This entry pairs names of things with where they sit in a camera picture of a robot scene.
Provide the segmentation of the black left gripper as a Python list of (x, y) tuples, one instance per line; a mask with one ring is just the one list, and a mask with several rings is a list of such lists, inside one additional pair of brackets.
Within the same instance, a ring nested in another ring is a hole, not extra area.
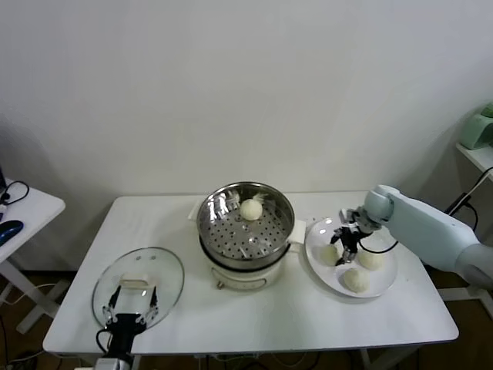
[(117, 288), (111, 295), (108, 304), (102, 307), (106, 330), (111, 334), (109, 353), (130, 353), (134, 339), (147, 329), (147, 322), (151, 322), (159, 313), (156, 289), (150, 297), (149, 307), (143, 314), (115, 313), (119, 297)]

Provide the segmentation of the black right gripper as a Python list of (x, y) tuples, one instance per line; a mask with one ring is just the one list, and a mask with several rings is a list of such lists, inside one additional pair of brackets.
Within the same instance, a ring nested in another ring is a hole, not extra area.
[(330, 244), (336, 244), (339, 240), (344, 246), (341, 257), (335, 263), (336, 266), (351, 263), (356, 257), (357, 245), (364, 238), (364, 233), (359, 230), (352, 231), (349, 227), (337, 228), (330, 238)]

